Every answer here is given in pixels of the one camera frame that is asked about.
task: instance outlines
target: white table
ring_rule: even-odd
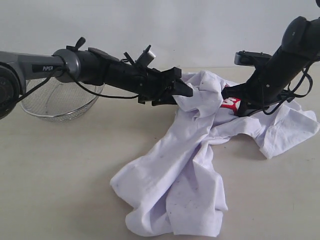
[[[251,67],[210,71],[242,83]],[[198,72],[199,69],[184,69]],[[298,99],[320,118],[320,67]],[[123,94],[111,87],[105,93]],[[109,186],[126,163],[147,153],[172,124],[176,106],[99,99],[83,117],[50,123],[20,106],[0,121],[1,240],[138,240],[127,230],[131,207]],[[229,211],[219,240],[319,239],[320,134],[266,160],[249,137],[214,146]],[[166,234],[157,240],[206,240]]]

